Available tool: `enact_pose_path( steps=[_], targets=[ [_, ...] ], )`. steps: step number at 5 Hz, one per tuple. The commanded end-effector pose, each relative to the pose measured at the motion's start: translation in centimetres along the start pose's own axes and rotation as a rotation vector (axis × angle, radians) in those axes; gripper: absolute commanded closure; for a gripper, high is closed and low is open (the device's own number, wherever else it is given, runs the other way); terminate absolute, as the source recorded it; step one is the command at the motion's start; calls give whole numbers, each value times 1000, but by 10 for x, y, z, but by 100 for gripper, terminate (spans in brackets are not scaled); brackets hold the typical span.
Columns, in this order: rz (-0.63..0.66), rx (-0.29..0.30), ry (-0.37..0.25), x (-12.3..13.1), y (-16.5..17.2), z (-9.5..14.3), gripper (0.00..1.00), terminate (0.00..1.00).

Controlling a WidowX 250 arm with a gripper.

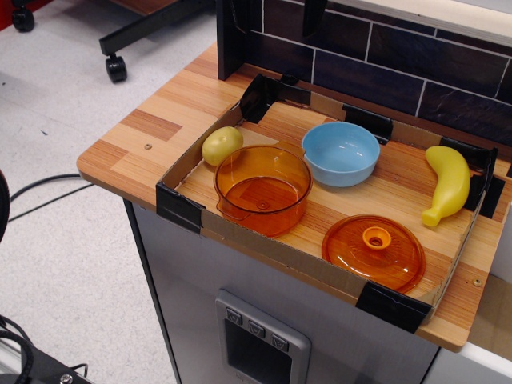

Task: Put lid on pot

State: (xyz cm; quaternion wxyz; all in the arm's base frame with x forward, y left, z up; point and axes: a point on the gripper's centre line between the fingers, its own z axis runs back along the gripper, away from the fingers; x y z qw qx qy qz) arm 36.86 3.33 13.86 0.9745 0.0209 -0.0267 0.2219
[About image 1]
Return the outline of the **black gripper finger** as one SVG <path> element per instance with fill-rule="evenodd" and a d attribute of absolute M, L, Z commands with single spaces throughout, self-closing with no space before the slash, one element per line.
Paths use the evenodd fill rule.
<path fill-rule="evenodd" d="M 302 36 L 309 37 L 318 31 L 321 25 L 322 17 L 324 15 L 327 0 L 305 0 L 303 21 L 302 21 Z"/>
<path fill-rule="evenodd" d="M 231 0 L 230 6 L 236 28 L 247 34 L 249 32 L 249 1 Z"/>

